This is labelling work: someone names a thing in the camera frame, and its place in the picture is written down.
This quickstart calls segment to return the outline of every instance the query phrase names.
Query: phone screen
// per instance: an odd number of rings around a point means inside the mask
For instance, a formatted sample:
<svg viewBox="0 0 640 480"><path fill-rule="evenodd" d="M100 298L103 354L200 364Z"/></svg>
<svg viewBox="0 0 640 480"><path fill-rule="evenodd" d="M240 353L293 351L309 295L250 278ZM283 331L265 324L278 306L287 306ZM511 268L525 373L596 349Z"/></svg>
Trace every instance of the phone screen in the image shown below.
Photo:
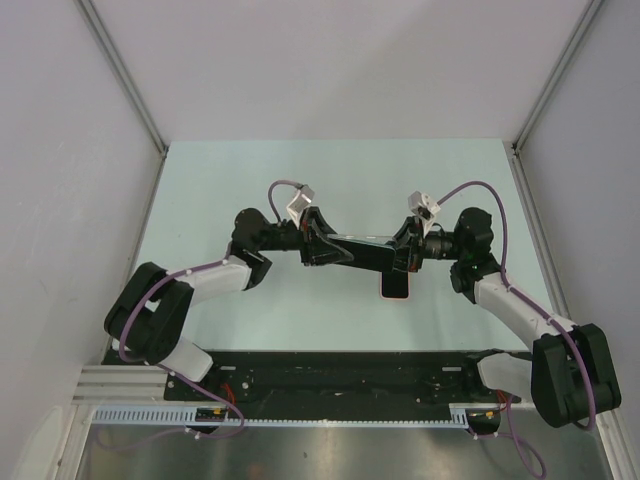
<svg viewBox="0 0 640 480"><path fill-rule="evenodd" d="M380 295L382 298L393 300L406 300L409 298L409 274L406 272L381 274Z"/></svg>

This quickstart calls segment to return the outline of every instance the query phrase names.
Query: purple cable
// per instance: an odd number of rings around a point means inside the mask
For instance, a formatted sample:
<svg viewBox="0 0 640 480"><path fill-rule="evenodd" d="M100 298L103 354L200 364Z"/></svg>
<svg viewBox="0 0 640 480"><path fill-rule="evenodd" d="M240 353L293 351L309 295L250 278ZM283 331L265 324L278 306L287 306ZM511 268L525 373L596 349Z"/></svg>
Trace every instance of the purple cable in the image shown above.
<svg viewBox="0 0 640 480"><path fill-rule="evenodd" d="M444 202L449 200L452 196L454 196L459 191L464 190L465 188L471 187L471 186L481 186L489 190L493 195L493 198L495 198L498 204L498 209L500 210L500 217L502 219L502 259L500 261L500 278L502 278L502 283L504 283L507 289L510 292L512 292L516 297L518 297L520 300L526 303L529 307L534 309L547 322L549 322L549 324L560 333L564 341L567 342L567 345L569 345L569 349L573 354L573 358L575 358L576 363L578 364L578 369L580 370L580 376L582 377L582 382L584 383L584 388L587 394L587 402L589 404L589 421L587 422L587 425L581 425L577 422L575 422L575 424L583 430L592 430L596 425L596 401L595 401L595 396L593 394L593 387L591 385L591 380L589 379L589 373L587 372L587 366L584 363L584 359L582 358L582 355L580 355L580 351L578 350L578 347L576 346L575 342L573 341L569 333L564 328L562 328L562 326L556 320L554 320L544 308L542 308L535 301L530 299L527 295L525 295L523 292L521 292L515 286L513 286L509 281L509 279L507 278L507 245L508 245L507 214L504 210L504 204L502 203L502 200L500 199L500 195L498 195L498 192L486 182L483 182L481 180L473 180L471 182L463 183L459 187L454 188L451 192L447 193L444 197L442 197L438 203L442 205Z"/></svg>
<svg viewBox="0 0 640 480"><path fill-rule="evenodd" d="M131 327L133 325L133 322L135 322L136 318L138 317L138 315L140 314L142 309L145 307L146 303L151 299L151 297L153 297L153 295L160 288L162 288L163 285L166 285L168 282L170 282L171 280L173 280L175 278L181 277L181 276L186 275L186 274L191 274L191 273L201 272L201 271L204 271L204 270L209 270L211 268L216 268L216 267L219 267L219 266L223 265L224 261L227 258L229 258L230 245L231 244L229 244L229 246L227 247L227 252L225 254L225 257L222 260L218 260L218 261L212 262L212 263L206 263L204 265L198 265L198 266L192 267L192 268L185 268L183 270L179 270L177 272L171 273L171 274L165 276L164 278L162 278L155 285L153 285L149 289L149 291L147 291L147 293L140 299L138 304L135 306L135 308L133 309L133 311L129 315L129 318L127 318L127 321L125 322L124 328L122 329L122 334L120 335L120 345L118 347L118 353L120 355L120 358L123 361L125 361L127 363L132 363L132 362L137 361L137 359L132 358L129 355L127 355L126 350L125 350L125 345L126 345L126 342L127 342L127 337L129 336L129 333L131 331ZM174 375L176 378L180 379L182 382L186 383L191 388L193 388L194 390L200 392L201 394L211 398L212 400L215 400L217 402L220 402L220 403L226 405L227 408L232 410L238 416L238 418L240 420L240 424L238 425L238 427L233 429L232 431L230 431L228 433L214 435L212 433L196 432L196 436L198 438L199 437L204 437L204 438L229 438L229 437L232 437L232 436L240 433L240 431L242 431L245 428L244 415L242 414L240 409L238 409L238 407L233 405L231 402L229 402L229 401L225 400L224 398L219 397L218 395L216 395L216 394L214 394L214 393L202 388L200 385L198 385L197 383L189 380L184 375L182 375L180 373L177 373L177 372L172 372L169 368L167 368L166 366L164 366L162 364L158 364L158 367L162 368L163 370L166 370L170 375ZM125 451L125 450L138 448L140 446L146 445L147 443L150 443L150 442L156 440L157 438L163 437L165 435L170 435L170 434L173 434L173 433L184 432L184 431L185 431L184 428L170 428L170 429L167 429L167 430L163 430L162 432L158 432L155 435L151 435L150 437L148 437L148 438L146 438L146 439L144 439L144 440L142 440L140 442L136 442L136 443L134 443L132 445L126 445L126 446L123 446L123 447L108 447L108 446L104 445L99 440L97 435L96 435L96 441L101 447L107 448L108 450L117 452L117 451Z"/></svg>
<svg viewBox="0 0 640 480"><path fill-rule="evenodd" d="M533 448L533 445L527 442L524 438L520 438L514 432L513 419L511 418L512 402L513 402L513 395L509 395L509 398L507 399L507 422L509 423L510 433L497 433L495 435L494 434L478 435L473 431L471 427L469 427L469 433L471 433L474 438L478 438L480 440L490 440L492 438L510 438L511 440L513 440L513 444L516 447L520 460L522 461L527 471L531 474L531 476L533 476L534 478L537 478L538 480L544 480L545 478L547 478L547 466L545 465L544 460L542 460L542 455L540 455L540 453L538 453L538 451L535 448ZM522 447L525 447L526 449L528 449L533 454L533 456L536 457L536 459L538 460L538 463L540 464L540 468L542 470L540 473L536 473L536 471L533 469L533 466L529 463L529 460L526 458Z"/></svg>
<svg viewBox="0 0 640 480"><path fill-rule="evenodd" d="M276 216L277 223L282 221L282 217L280 217L280 213L278 213L278 209L276 208L276 204L273 202L273 190L278 185L290 185L294 188L302 188L303 184L299 182L294 182L292 180L276 180L269 186L269 191L267 192L267 198L269 199L269 205L271 205L271 210L273 214Z"/></svg>

